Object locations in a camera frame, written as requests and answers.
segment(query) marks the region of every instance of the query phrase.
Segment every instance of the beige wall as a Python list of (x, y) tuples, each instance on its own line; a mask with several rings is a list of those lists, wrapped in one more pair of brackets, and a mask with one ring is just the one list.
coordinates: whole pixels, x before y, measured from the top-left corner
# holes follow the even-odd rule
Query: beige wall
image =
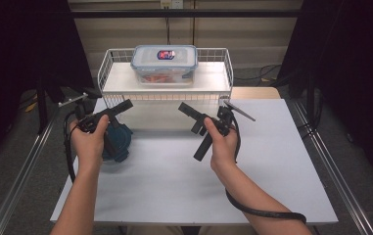
[[(158, 9), (160, 1), (69, 0), (73, 10)], [(299, 9), (303, 0), (201, 1), (197, 9)], [(184, 0), (185, 8), (193, 1)], [(77, 19), (79, 35), (93, 76), (107, 49), (132, 48), (141, 44), (165, 44), (164, 19)], [(171, 44), (192, 44), (192, 19), (169, 19)], [(296, 19), (233, 18), (195, 19), (197, 47), (228, 48), (233, 68), (281, 64)]]

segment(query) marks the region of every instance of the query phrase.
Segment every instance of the black handle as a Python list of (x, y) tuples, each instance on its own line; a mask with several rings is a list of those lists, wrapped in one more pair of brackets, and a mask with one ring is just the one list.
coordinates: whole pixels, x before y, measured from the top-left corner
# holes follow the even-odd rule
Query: black handle
[(107, 133), (104, 134), (104, 149), (111, 157), (117, 154), (117, 149), (114, 147)]
[(212, 139), (210, 134), (208, 133), (207, 136), (205, 136), (204, 141), (202, 141), (202, 144), (199, 146), (199, 149), (196, 151), (196, 154), (193, 156), (193, 158), (200, 162), (204, 158), (208, 149), (210, 148), (211, 142)]

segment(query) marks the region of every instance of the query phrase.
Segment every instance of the plastic container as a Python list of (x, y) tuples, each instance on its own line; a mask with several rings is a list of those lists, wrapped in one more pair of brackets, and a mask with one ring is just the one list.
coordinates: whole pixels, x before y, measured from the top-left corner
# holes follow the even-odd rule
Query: plastic container
[(145, 85), (190, 85), (197, 66), (197, 50), (191, 45), (137, 46), (131, 61), (139, 82)]

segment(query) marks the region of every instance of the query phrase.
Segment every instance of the red and blue sticker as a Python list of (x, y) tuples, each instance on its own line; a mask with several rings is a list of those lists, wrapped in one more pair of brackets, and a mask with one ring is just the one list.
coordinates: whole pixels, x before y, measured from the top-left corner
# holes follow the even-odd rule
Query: red and blue sticker
[(175, 56), (174, 51), (159, 51), (158, 52), (158, 59), (159, 60), (173, 60)]

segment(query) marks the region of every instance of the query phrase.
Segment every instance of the wire rack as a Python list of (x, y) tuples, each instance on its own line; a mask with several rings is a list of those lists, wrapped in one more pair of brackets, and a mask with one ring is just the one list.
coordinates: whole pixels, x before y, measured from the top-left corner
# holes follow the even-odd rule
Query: wire rack
[(195, 71), (195, 82), (192, 85), (155, 88), (136, 82), (135, 73), (130, 67), (134, 48), (108, 50), (98, 73), (98, 84), (107, 107), (113, 107), (126, 99), (132, 101), (201, 101), (215, 104), (221, 100), (229, 100), (234, 76), (228, 50), (197, 48), (197, 54), (198, 68)]

